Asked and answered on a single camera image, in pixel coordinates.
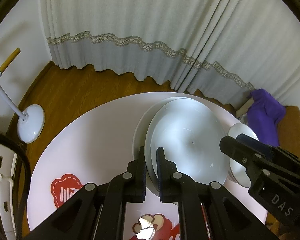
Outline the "white bowl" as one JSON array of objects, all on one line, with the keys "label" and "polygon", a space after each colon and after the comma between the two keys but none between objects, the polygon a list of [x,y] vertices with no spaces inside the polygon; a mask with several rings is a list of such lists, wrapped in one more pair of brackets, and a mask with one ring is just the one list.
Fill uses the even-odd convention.
[{"label": "white bowl", "polygon": [[152,119],[156,115],[156,113],[162,107],[164,107],[167,103],[174,101],[174,100],[179,100],[179,99],[190,99],[190,98],[187,98],[185,96],[173,96],[170,98],[166,98],[166,99],[160,100],[159,102],[151,105],[151,107],[149,107],[149,109],[147,109],[147,111],[145,111],[145,113],[140,118],[140,120],[135,128],[135,131],[134,131],[133,140],[132,140],[133,159],[136,159],[138,157],[139,148],[141,146],[145,145],[148,127],[149,127]]},{"label": "white bowl", "polygon": [[145,138],[145,161],[154,191],[158,192],[158,148],[163,148],[166,160],[174,162],[178,172],[194,181],[224,184],[230,158],[219,143],[225,135],[214,113],[199,101],[178,97],[160,107]]},{"label": "white bowl", "polygon": [[[230,127],[228,131],[228,136],[236,139],[239,135],[245,134],[257,141],[259,141],[255,132],[245,124],[237,123]],[[247,162],[247,158],[243,155],[241,151],[236,151],[237,155],[235,159],[230,158],[230,168],[229,168],[229,177],[232,182],[238,183],[242,187],[249,188],[251,187],[251,181],[248,175],[246,174],[246,167],[243,163]]]}]

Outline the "purple cloth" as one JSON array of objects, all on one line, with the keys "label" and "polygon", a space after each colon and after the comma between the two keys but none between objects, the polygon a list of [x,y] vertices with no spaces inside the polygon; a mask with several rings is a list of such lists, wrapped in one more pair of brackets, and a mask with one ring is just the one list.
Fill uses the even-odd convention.
[{"label": "purple cloth", "polygon": [[248,126],[255,132],[260,142],[279,146],[277,126],[286,114],[286,109],[264,89],[250,92],[253,104],[248,108]]}]

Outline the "round pink table mat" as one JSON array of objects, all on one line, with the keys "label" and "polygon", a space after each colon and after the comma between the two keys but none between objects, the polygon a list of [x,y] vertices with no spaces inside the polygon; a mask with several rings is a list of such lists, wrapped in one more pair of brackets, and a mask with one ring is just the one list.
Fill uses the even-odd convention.
[{"label": "round pink table mat", "polygon": [[[126,171],[133,160],[133,135],[143,114],[165,98],[182,96],[181,93],[152,92],[127,96],[98,106],[66,126],[40,156],[31,178],[27,200],[27,220],[32,231],[56,210],[51,185],[70,174],[80,185],[108,183]],[[213,111],[227,132],[239,121],[228,111],[205,99],[183,95],[200,101]],[[267,211],[248,194],[248,189],[228,178],[224,186],[263,223]],[[128,203],[123,239],[135,236],[133,225],[142,215],[163,215],[177,229],[178,206],[164,204],[148,189],[142,204]]]}]

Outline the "grey curtain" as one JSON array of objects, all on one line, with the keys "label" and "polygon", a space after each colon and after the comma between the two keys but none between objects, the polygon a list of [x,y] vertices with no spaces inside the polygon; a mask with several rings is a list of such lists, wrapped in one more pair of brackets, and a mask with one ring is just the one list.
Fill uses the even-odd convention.
[{"label": "grey curtain", "polygon": [[300,23],[281,0],[40,0],[61,68],[131,72],[240,107],[300,80]]}]

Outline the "white plastic stool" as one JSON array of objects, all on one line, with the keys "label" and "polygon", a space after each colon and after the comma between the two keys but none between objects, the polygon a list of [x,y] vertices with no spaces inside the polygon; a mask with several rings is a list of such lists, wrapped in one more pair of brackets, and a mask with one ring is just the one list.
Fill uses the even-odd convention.
[{"label": "white plastic stool", "polygon": [[13,176],[17,155],[0,144],[0,219],[7,239],[16,239],[13,214]]}]

